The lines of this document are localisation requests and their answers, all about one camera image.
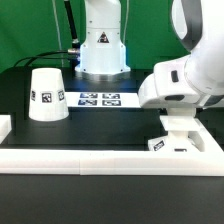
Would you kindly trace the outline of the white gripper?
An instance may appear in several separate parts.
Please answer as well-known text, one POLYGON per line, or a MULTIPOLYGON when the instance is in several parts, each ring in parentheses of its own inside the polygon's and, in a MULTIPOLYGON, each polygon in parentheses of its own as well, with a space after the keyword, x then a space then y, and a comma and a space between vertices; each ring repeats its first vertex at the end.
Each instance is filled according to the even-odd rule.
POLYGON ((224 107, 224 96, 200 93, 184 75, 188 56, 157 63, 141 84, 138 97, 142 108, 224 107))

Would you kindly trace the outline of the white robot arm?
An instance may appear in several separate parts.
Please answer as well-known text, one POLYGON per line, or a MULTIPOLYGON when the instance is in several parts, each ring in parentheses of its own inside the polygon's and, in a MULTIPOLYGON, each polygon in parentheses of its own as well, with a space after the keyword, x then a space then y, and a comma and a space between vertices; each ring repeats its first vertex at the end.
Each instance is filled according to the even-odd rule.
MULTIPOLYGON (((119 0, 84 0, 86 39, 76 74, 111 80, 126 73, 119 0)), ((151 107, 210 107, 224 100, 224 0, 172 0, 172 27, 189 54, 160 62, 141 84, 139 103, 151 107)))

